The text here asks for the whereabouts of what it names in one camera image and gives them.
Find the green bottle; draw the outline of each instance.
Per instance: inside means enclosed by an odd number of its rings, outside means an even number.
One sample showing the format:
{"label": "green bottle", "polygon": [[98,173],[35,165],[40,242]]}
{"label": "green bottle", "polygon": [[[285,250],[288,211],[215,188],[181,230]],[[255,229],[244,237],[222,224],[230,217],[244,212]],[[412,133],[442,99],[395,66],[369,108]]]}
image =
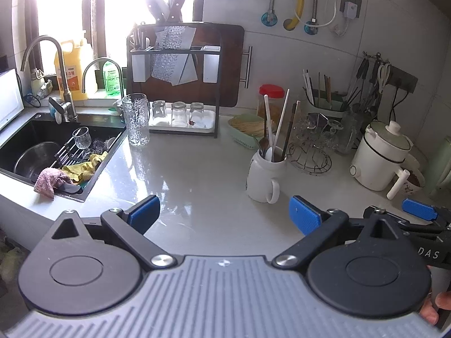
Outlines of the green bottle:
{"label": "green bottle", "polygon": [[116,65],[107,61],[103,65],[103,81],[108,96],[120,95],[120,80]]}

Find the wine glass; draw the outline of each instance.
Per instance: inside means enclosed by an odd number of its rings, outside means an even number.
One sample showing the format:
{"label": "wine glass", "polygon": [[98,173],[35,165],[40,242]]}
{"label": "wine glass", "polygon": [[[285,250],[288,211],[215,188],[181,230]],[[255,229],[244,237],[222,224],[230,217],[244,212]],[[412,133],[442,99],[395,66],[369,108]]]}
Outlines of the wine glass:
{"label": "wine glass", "polygon": [[91,135],[89,134],[88,127],[80,127],[73,131],[72,136],[74,137],[75,144],[80,150],[84,150],[81,154],[82,159],[85,159],[86,156],[91,154],[91,151],[88,150],[89,146],[91,146]]}

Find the yellow cloth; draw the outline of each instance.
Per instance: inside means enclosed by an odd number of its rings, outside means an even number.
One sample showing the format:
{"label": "yellow cloth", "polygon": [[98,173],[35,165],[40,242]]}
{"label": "yellow cloth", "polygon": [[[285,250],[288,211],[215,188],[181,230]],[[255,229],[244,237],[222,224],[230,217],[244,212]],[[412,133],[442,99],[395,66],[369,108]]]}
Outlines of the yellow cloth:
{"label": "yellow cloth", "polygon": [[105,160],[108,153],[105,151],[102,155],[92,154],[89,161],[75,165],[64,165],[62,171],[65,172],[74,182],[74,184],[88,181],[96,172],[97,166]]}

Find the green basket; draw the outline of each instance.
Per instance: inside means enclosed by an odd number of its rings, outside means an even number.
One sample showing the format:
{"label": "green basket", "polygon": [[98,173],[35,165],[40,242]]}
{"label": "green basket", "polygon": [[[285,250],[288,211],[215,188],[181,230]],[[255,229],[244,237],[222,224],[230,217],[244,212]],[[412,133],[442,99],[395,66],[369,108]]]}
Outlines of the green basket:
{"label": "green basket", "polygon": [[230,136],[232,136],[232,138],[236,142],[243,145],[246,149],[249,149],[249,150],[257,149],[258,147],[257,147],[257,143],[256,143],[255,139],[257,139],[257,141],[260,141],[263,137],[249,136],[245,133],[238,131],[236,128],[233,128],[230,125],[230,122],[234,118],[239,118],[243,122],[263,122],[263,118],[255,115],[255,114],[240,114],[238,116],[234,116],[233,118],[231,118],[227,121],[227,127],[228,127],[229,134],[230,134]]}

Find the gray ribbed plate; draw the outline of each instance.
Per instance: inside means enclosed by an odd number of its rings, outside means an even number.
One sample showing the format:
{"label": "gray ribbed plate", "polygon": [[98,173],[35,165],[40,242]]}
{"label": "gray ribbed plate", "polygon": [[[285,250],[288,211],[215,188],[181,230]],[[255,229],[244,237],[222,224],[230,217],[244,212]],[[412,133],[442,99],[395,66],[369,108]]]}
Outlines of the gray ribbed plate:
{"label": "gray ribbed plate", "polygon": [[104,314],[58,319],[38,312],[10,338],[438,338],[417,314],[387,321],[343,315],[296,272],[263,257],[193,257],[148,275],[134,296]]}

